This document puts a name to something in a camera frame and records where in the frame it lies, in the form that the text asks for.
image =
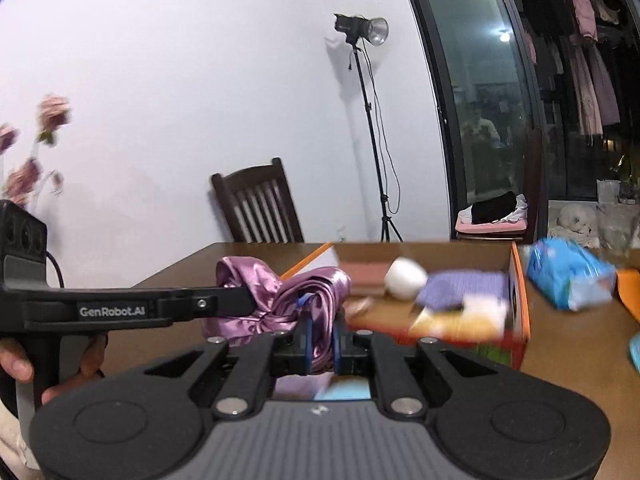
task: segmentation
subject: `chair backrest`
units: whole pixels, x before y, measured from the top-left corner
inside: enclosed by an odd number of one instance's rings
[[[542,196],[542,182],[545,177],[542,129],[527,130],[524,156],[524,182],[522,194],[527,199],[527,231],[523,242],[532,244],[536,239],[538,210]]]
[[[279,157],[228,176],[211,176],[235,242],[304,242]]]

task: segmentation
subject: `pink satin fabric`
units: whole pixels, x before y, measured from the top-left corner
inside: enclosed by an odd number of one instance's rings
[[[231,346],[247,343],[254,335],[290,330],[300,316],[298,298],[312,294],[304,309],[313,319],[312,371],[323,370],[332,358],[335,314],[349,295],[351,280],[337,267],[321,267],[283,282],[263,261],[250,256],[227,256],[216,266],[218,286],[247,286],[257,304],[251,316],[203,320],[205,337],[221,335]]]

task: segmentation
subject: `finger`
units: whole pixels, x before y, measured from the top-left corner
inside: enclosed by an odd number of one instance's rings
[[[73,388],[77,388],[78,386],[83,386],[84,384],[97,381],[98,379],[100,379],[100,376],[97,375],[85,377],[82,374],[78,374],[69,379],[66,383],[58,384],[57,386],[52,386],[45,390],[42,394],[42,403],[46,404],[47,402],[50,402],[51,399],[54,399],[55,397],[65,393],[68,390],[72,390]]]
[[[33,366],[15,339],[0,339],[0,365],[21,383],[28,383],[33,378]]]
[[[85,377],[91,377],[102,366],[104,362],[104,349],[107,344],[107,336],[104,334],[95,338],[89,348],[84,351],[80,360],[80,371]]]

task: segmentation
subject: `tripod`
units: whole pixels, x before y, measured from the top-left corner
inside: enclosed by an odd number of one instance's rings
[[[396,226],[394,225],[394,221],[391,219],[391,216],[389,216],[387,211],[387,202],[389,202],[389,197],[386,195],[385,189],[382,186],[382,174],[380,173],[380,160],[378,159],[378,147],[376,144],[376,135],[373,131],[373,121],[371,120],[371,103],[367,99],[367,91],[365,89],[364,79],[362,77],[362,67],[360,66],[360,58],[358,58],[358,51],[360,49],[356,46],[355,42],[352,43],[351,41],[349,41],[349,38],[347,38],[347,43],[349,43],[353,48],[353,55],[356,59],[356,66],[358,67],[358,76],[360,77],[360,87],[362,88],[362,97],[364,99],[364,109],[367,113],[367,121],[369,123],[369,133],[371,134],[371,147],[373,149],[373,160],[376,163],[376,173],[378,174],[378,189],[380,190],[380,206],[382,207],[382,233],[380,234],[380,241],[381,242],[390,241],[389,226],[391,226],[391,228],[396,233],[398,240],[402,242],[402,237],[398,232],[398,229],[396,229]]]

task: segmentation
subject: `cardboard box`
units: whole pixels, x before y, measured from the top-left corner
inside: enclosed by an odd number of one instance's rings
[[[422,309],[413,302],[383,295],[384,275],[398,256],[415,260],[427,272],[474,269],[507,273],[513,317],[508,319],[503,338],[486,341],[456,338],[448,341],[502,364],[520,368],[530,338],[530,327],[524,274],[514,243],[325,244],[286,272],[283,278],[317,267],[343,268],[354,279],[352,297],[374,298],[366,313],[350,319],[350,328],[385,332],[400,344],[412,345],[420,337],[412,327]]]

